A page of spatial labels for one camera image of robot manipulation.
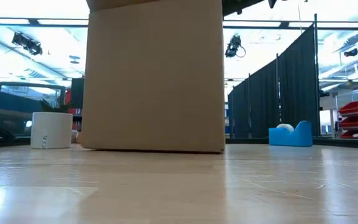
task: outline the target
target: green plant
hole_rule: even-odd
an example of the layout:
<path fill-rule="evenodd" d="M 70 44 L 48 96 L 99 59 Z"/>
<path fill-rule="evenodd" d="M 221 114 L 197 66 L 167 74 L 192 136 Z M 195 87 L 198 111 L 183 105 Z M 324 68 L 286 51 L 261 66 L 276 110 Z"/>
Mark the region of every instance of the green plant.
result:
<path fill-rule="evenodd" d="M 71 103 L 64 104 L 64 105 L 57 105 L 52 106 L 48 101 L 46 100 L 40 100 L 42 111 L 44 112 L 54 112 L 54 113 L 68 113 L 68 111 L 71 109 Z"/>

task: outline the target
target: tape roll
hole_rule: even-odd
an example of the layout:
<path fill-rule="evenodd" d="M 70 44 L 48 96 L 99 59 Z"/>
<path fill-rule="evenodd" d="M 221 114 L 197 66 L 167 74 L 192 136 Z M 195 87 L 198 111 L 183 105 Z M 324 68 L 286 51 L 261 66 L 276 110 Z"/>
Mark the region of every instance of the tape roll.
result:
<path fill-rule="evenodd" d="M 293 131 L 294 131 L 293 126 L 290 125 L 290 124 L 279 124 L 279 125 L 277 126 L 277 128 L 285 128 L 285 129 L 287 129 L 289 132 L 293 132 Z"/>

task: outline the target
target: brown cardboard box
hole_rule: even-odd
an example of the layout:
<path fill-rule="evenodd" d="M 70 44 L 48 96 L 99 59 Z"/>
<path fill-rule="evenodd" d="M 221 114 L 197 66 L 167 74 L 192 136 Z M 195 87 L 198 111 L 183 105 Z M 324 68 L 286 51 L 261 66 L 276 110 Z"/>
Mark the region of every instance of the brown cardboard box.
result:
<path fill-rule="evenodd" d="M 224 149 L 221 5 L 159 0 L 91 13 L 84 147 Z"/>

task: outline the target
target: white pot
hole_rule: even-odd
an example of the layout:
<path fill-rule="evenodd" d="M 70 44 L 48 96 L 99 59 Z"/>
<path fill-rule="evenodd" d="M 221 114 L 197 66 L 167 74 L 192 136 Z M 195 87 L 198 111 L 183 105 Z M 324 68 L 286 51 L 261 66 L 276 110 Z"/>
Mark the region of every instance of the white pot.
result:
<path fill-rule="evenodd" d="M 72 114 L 35 112 L 32 114 L 31 148 L 69 148 L 71 146 L 72 128 Z"/>

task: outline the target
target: black curtain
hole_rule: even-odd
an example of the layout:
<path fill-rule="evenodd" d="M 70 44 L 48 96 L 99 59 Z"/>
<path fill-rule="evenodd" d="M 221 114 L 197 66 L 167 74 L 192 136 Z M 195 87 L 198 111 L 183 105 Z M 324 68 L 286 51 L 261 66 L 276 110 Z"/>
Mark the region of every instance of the black curtain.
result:
<path fill-rule="evenodd" d="M 252 138 L 266 138 L 278 125 L 278 81 L 276 60 L 249 77 Z"/>
<path fill-rule="evenodd" d="M 233 88 L 229 94 L 229 128 L 231 138 L 249 138 L 248 80 Z"/>
<path fill-rule="evenodd" d="M 84 78 L 71 80 L 71 103 L 73 108 L 82 109 L 84 102 Z"/>
<path fill-rule="evenodd" d="M 309 27 L 278 58 L 282 123 L 294 127 L 310 121 L 318 136 L 318 77 L 314 62 L 314 29 Z"/>

